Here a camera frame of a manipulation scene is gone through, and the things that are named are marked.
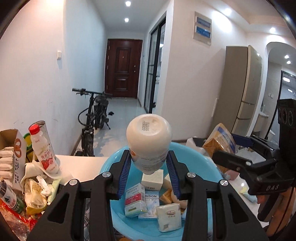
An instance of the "kickstand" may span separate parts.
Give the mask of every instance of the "kickstand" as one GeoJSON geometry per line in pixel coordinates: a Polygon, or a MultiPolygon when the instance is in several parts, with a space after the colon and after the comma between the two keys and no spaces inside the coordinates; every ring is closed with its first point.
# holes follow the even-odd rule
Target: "kickstand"
{"type": "Polygon", "coordinates": [[[106,123],[106,125],[108,126],[109,130],[111,130],[111,128],[110,128],[110,126],[108,125],[108,123],[107,123],[107,122],[105,122],[105,123],[106,123]]]}

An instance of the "screw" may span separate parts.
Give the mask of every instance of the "screw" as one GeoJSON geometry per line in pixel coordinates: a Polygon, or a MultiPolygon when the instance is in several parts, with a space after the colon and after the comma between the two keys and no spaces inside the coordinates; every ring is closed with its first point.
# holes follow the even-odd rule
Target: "screw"
{"type": "Polygon", "coordinates": [[[189,172],[189,173],[187,173],[187,176],[190,177],[190,178],[195,178],[196,174],[193,173],[193,172],[189,172]]]}
{"type": "Polygon", "coordinates": [[[103,172],[102,176],[103,177],[110,177],[111,176],[111,172],[103,172]]]}
{"type": "Polygon", "coordinates": [[[70,184],[71,186],[74,186],[74,185],[77,184],[77,180],[76,180],[76,179],[72,179],[71,181],[69,181],[69,184],[70,184]]]}
{"type": "Polygon", "coordinates": [[[221,181],[220,181],[220,184],[221,184],[222,186],[226,187],[226,186],[228,186],[228,181],[226,181],[226,180],[221,180],[221,181]]]}

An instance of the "bicycle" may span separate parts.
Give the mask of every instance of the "bicycle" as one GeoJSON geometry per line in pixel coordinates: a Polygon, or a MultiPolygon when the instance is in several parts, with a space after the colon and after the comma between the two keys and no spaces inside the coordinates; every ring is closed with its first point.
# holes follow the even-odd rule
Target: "bicycle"
{"type": "Polygon", "coordinates": [[[81,147],[82,147],[82,156],[94,156],[94,128],[103,128],[104,124],[108,126],[110,129],[108,122],[109,118],[108,115],[113,115],[113,112],[109,112],[107,114],[107,107],[109,101],[107,98],[111,98],[112,94],[108,93],[100,93],[100,92],[93,92],[87,91],[86,89],[75,89],[73,88],[72,91],[78,92],[77,94],[82,95],[90,95],[89,106],[85,110],[81,111],[78,115],[78,121],[81,125],[85,127],[82,129],[81,135],[81,147]],[[80,121],[80,115],[88,111],[86,116],[86,124],[80,121]]]}

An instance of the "hallway floor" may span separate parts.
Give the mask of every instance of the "hallway floor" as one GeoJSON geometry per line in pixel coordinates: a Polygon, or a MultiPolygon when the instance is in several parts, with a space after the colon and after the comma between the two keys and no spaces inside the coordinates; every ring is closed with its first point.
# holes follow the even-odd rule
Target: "hallway floor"
{"type": "Polygon", "coordinates": [[[113,116],[108,116],[111,130],[104,125],[94,137],[94,155],[110,156],[118,149],[127,145],[126,128],[137,116],[146,114],[137,99],[113,98],[109,100],[107,112],[113,111],[113,116]]]}

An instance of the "blue plastic basin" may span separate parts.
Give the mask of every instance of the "blue plastic basin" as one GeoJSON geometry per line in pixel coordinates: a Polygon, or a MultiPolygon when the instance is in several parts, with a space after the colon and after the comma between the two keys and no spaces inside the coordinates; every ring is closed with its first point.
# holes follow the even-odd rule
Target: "blue plastic basin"
{"type": "MultiPolygon", "coordinates": [[[[101,173],[104,171],[109,171],[111,165],[115,162],[119,162],[123,154],[123,151],[128,149],[128,147],[123,147],[119,151],[112,154],[101,169],[101,173]]],[[[209,161],[202,154],[197,151],[186,147],[184,145],[172,142],[170,145],[170,150],[175,152],[175,155],[179,162],[182,162],[187,165],[187,168],[190,172],[194,172],[201,176],[203,179],[218,182],[222,179],[220,172],[217,167],[209,161]]],[[[164,170],[164,175],[168,173],[166,163],[161,168],[164,170]]],[[[132,162],[128,182],[126,188],[130,188],[133,185],[141,182],[142,172],[139,171],[132,162]]],[[[183,227],[179,230],[175,230],[168,233],[162,233],[158,230],[157,220],[138,220],[138,217],[127,218],[124,215],[124,201],[125,194],[122,196],[119,201],[111,201],[111,214],[113,226],[118,230],[122,235],[131,239],[138,240],[142,239],[144,241],[181,241],[183,235],[183,227]]],[[[208,200],[208,231],[213,230],[213,220],[212,220],[212,206],[210,200],[208,200]]]]}

